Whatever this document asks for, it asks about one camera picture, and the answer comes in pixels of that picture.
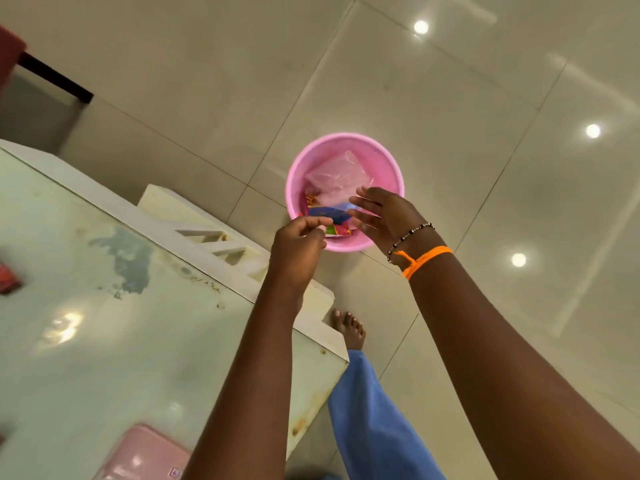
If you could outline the person's right hand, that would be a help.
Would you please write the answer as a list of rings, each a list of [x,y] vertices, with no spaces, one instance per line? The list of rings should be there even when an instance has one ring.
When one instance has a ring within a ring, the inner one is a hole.
[[[433,225],[420,215],[413,204],[402,196],[380,187],[359,187],[356,196],[375,201],[383,206],[383,216],[363,214],[358,209],[350,209],[351,222],[367,236],[367,227],[386,226],[393,235],[392,244],[375,244],[389,263],[404,269],[409,263],[394,251],[405,251],[414,259],[437,246],[444,246],[444,240]]]

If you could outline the person's left hand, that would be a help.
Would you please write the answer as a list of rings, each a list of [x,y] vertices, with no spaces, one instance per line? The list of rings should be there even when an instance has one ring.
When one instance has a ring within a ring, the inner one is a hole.
[[[308,287],[326,242],[308,240],[306,234],[318,226],[328,227],[327,217],[300,216],[281,227],[271,247],[265,282],[296,297]]]

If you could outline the person's right forearm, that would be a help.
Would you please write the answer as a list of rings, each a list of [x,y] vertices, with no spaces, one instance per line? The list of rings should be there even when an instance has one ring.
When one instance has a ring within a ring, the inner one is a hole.
[[[408,282],[499,480],[640,480],[640,452],[503,318],[453,254]]]

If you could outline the person's left forearm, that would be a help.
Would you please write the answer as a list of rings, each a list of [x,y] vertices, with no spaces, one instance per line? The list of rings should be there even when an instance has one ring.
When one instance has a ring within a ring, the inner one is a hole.
[[[309,282],[266,278],[181,480],[284,480],[292,331]]]

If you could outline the colourful snack wrapper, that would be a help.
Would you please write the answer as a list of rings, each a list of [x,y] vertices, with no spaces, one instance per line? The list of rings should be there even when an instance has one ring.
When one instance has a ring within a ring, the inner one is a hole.
[[[330,205],[325,205],[319,201],[319,196],[313,193],[306,193],[305,201],[306,201],[306,211],[305,211],[306,215],[307,215],[308,206],[315,206],[315,205],[332,206],[332,205],[338,204],[338,203],[332,203]],[[326,234],[334,237],[347,237],[352,235],[355,227],[352,226],[352,224],[350,224],[350,220],[348,220],[348,222],[345,225],[334,225],[332,221],[332,224],[326,228]]]

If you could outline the blue snack wrapper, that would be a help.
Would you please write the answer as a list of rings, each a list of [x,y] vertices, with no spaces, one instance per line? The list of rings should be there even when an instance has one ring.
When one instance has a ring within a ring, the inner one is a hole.
[[[349,202],[338,203],[332,206],[315,205],[307,207],[307,215],[313,217],[331,218],[334,225],[345,225],[351,215],[348,210],[356,209],[356,205]]]

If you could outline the clear plastic bag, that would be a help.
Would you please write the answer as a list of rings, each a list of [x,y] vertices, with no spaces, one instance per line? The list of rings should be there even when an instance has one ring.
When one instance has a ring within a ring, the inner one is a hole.
[[[374,179],[352,152],[342,152],[324,161],[305,175],[308,207],[338,208],[349,203],[357,188]]]

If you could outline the pink plastic bucket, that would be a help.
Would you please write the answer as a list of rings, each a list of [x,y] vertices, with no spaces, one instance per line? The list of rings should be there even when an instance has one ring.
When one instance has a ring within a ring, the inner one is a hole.
[[[369,186],[404,196],[404,180],[391,153],[370,137],[356,133],[325,135],[307,144],[294,159],[285,181],[285,202],[291,218],[306,215],[305,175],[316,166],[342,152],[350,151],[373,177]],[[347,237],[326,236],[326,250],[338,253],[363,251],[373,245],[366,235],[354,229]]]

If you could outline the orange thread wristband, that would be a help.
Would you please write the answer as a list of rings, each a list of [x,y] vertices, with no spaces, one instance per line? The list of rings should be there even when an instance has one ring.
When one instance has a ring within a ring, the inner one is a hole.
[[[425,265],[425,263],[427,263],[428,261],[432,260],[433,258],[435,258],[435,257],[437,257],[439,255],[453,254],[453,251],[452,251],[452,249],[450,249],[447,246],[437,246],[437,247],[434,247],[433,249],[423,253],[417,259],[412,258],[405,251],[394,251],[392,254],[404,258],[409,263],[409,265],[403,271],[403,277],[405,279],[407,279],[408,281],[410,281],[412,276],[423,265]]]

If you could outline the person's bare foot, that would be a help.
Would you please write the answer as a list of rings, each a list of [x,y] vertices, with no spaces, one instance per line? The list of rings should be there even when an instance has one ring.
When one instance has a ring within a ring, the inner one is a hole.
[[[363,324],[350,312],[334,309],[331,314],[332,328],[344,339],[348,351],[362,351],[366,331]]]

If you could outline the white carved table base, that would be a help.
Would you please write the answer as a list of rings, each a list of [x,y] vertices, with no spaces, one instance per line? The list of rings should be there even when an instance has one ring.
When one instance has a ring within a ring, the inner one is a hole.
[[[177,193],[148,185],[138,208],[172,236],[176,256],[254,303],[270,253]]]

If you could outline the blue trouser leg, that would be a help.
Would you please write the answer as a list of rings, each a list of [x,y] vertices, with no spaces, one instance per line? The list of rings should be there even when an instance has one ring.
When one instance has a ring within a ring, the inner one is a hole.
[[[420,436],[382,389],[362,351],[328,399],[333,434],[349,480],[446,480]]]

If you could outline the black metal bar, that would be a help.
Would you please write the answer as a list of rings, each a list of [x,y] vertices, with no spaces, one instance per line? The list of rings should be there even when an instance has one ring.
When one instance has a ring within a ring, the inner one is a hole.
[[[44,79],[55,87],[60,88],[68,94],[72,95],[73,97],[78,99],[80,103],[89,105],[92,102],[92,99],[94,97],[94,94],[92,94],[92,92],[77,84],[73,80],[67,78],[63,74],[55,71],[55,69],[41,62],[27,52],[23,52],[20,55],[18,65],[28,72],[37,75],[41,79]]]

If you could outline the small red packet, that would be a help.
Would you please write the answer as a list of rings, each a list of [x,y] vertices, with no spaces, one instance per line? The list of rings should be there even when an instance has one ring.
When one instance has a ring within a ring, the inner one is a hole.
[[[0,296],[6,296],[19,290],[22,281],[11,270],[8,265],[0,262]]]

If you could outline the red chair seat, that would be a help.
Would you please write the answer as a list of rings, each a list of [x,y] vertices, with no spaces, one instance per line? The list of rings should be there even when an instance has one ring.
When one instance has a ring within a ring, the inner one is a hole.
[[[20,36],[0,25],[0,94],[26,48],[27,44]]]

